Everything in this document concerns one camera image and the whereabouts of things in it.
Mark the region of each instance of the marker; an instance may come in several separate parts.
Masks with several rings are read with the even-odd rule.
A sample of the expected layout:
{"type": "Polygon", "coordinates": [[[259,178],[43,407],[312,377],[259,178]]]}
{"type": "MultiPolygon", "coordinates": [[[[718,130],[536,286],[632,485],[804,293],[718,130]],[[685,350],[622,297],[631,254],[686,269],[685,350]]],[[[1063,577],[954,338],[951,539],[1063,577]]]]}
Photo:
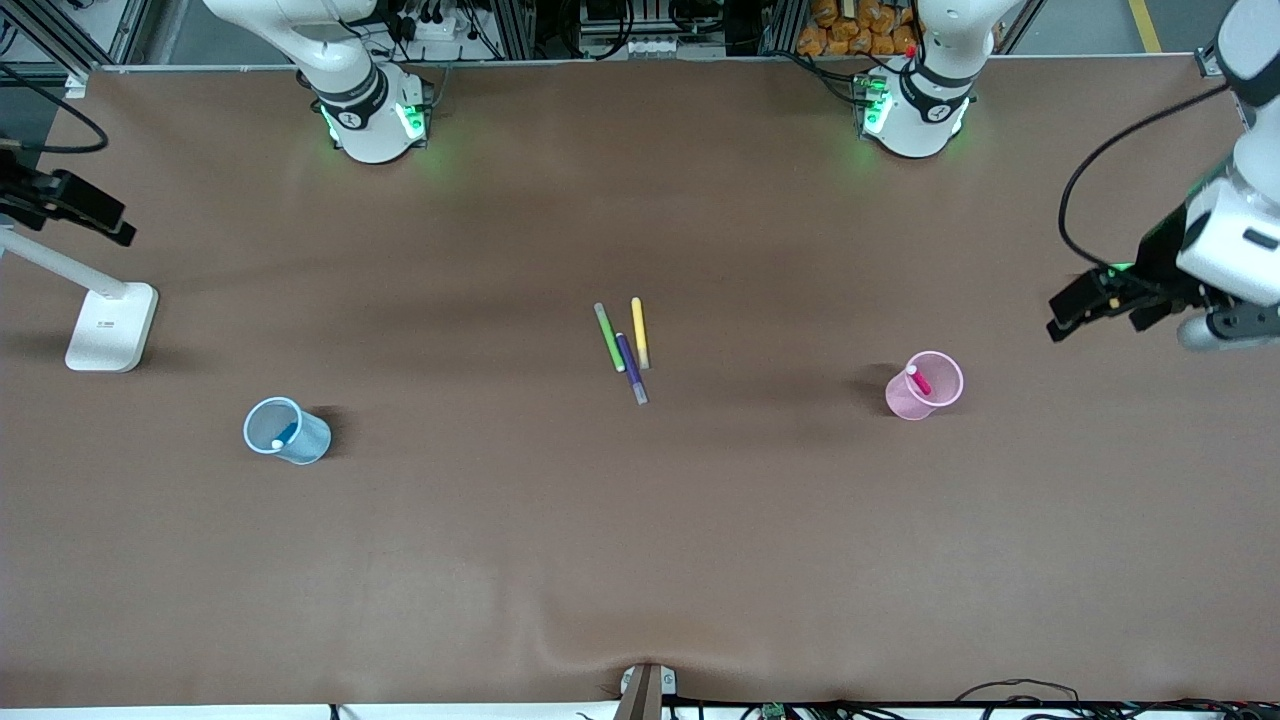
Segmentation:
{"type": "Polygon", "coordinates": [[[613,340],[613,324],[604,314],[604,304],[595,304],[595,319],[600,322],[600,333],[604,334],[604,345],[609,346],[609,357],[613,359],[613,369],[625,373],[627,366],[622,364],[622,355],[618,352],[618,343],[613,340]]]}
{"type": "Polygon", "coordinates": [[[931,395],[933,392],[933,388],[929,387],[929,380],[924,379],[924,373],[922,373],[919,368],[915,365],[908,365],[906,374],[915,380],[915,387],[920,388],[920,392],[924,395],[931,395]]]}
{"type": "Polygon", "coordinates": [[[644,306],[639,297],[631,299],[631,324],[636,329],[636,354],[640,355],[640,369],[649,369],[649,336],[644,332],[644,306]]]}
{"type": "Polygon", "coordinates": [[[293,432],[297,429],[298,429],[297,423],[289,423],[283,430],[280,430],[280,434],[275,436],[275,439],[271,441],[271,450],[280,450],[282,447],[284,447],[284,443],[293,436],[293,432]]]}
{"type": "Polygon", "coordinates": [[[640,368],[636,366],[636,359],[631,355],[631,343],[627,342],[627,336],[622,333],[614,333],[613,337],[618,341],[618,347],[622,348],[622,361],[626,363],[631,389],[636,393],[636,405],[644,405],[649,402],[649,395],[644,391],[644,380],[640,379],[640,368]]]}

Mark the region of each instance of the pink marker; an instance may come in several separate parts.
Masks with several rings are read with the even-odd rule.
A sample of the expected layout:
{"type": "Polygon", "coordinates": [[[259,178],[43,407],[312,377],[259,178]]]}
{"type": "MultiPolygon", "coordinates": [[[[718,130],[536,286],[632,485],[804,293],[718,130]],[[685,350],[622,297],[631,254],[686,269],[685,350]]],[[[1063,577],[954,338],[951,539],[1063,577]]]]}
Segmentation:
{"type": "Polygon", "coordinates": [[[924,395],[933,393],[933,388],[929,387],[929,380],[924,379],[924,373],[922,373],[919,368],[916,368],[915,365],[908,365],[906,374],[911,377],[911,379],[915,382],[915,387],[920,388],[920,392],[923,392],[924,395]]]}

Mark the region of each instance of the green marker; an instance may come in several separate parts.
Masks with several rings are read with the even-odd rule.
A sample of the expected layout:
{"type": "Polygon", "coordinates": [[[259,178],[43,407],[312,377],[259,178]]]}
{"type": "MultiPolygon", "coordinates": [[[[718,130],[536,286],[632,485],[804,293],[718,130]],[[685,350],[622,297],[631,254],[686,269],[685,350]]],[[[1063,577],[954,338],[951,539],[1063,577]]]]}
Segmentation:
{"type": "Polygon", "coordinates": [[[604,304],[595,304],[595,319],[600,322],[600,332],[604,333],[604,345],[609,346],[609,357],[613,359],[613,369],[620,373],[626,373],[627,366],[622,363],[622,354],[618,352],[618,341],[613,340],[613,323],[609,323],[609,316],[604,314],[604,304]]]}

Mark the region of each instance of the orange package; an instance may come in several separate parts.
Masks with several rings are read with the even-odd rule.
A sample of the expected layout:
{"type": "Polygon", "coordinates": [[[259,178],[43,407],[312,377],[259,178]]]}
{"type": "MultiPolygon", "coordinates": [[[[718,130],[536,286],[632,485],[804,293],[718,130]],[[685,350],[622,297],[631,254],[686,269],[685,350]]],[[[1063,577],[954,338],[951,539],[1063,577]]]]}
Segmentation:
{"type": "Polygon", "coordinates": [[[827,49],[827,31],[820,27],[808,26],[800,31],[796,40],[796,54],[817,58],[827,49]]]}
{"type": "Polygon", "coordinates": [[[872,36],[872,55],[892,55],[893,38],[887,35],[872,36]]]}
{"type": "Polygon", "coordinates": [[[908,47],[915,46],[915,32],[909,26],[893,31],[893,53],[902,55],[908,47]]]}
{"type": "Polygon", "coordinates": [[[841,18],[836,20],[836,24],[831,26],[831,40],[835,42],[849,42],[858,37],[858,20],[841,18]]]}
{"type": "Polygon", "coordinates": [[[809,3],[809,12],[818,27],[831,27],[833,22],[840,19],[840,5],[836,0],[813,0],[809,3]]]}
{"type": "Polygon", "coordinates": [[[893,8],[881,5],[879,0],[861,0],[858,4],[858,24],[876,35],[887,35],[893,29],[896,19],[897,12],[893,8]]]}
{"type": "Polygon", "coordinates": [[[864,29],[858,33],[858,37],[849,41],[849,53],[870,53],[872,51],[872,33],[864,29]]]}

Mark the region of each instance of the blue marker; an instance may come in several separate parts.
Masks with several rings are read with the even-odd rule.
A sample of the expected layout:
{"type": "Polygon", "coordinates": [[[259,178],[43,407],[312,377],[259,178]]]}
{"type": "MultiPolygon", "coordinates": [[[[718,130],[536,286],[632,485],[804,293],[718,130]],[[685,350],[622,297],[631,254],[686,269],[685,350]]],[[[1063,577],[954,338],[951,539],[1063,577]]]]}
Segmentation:
{"type": "Polygon", "coordinates": [[[289,438],[293,437],[293,433],[297,429],[297,423],[289,423],[289,425],[280,430],[280,434],[275,436],[275,439],[271,441],[271,450],[280,450],[284,447],[284,443],[289,442],[289,438]]]}
{"type": "Polygon", "coordinates": [[[627,342],[627,336],[617,333],[613,336],[613,340],[618,341],[618,350],[622,351],[622,364],[626,365],[631,389],[636,393],[636,405],[649,402],[649,396],[644,391],[644,380],[640,379],[640,366],[636,365],[636,357],[631,354],[631,343],[627,342]]]}

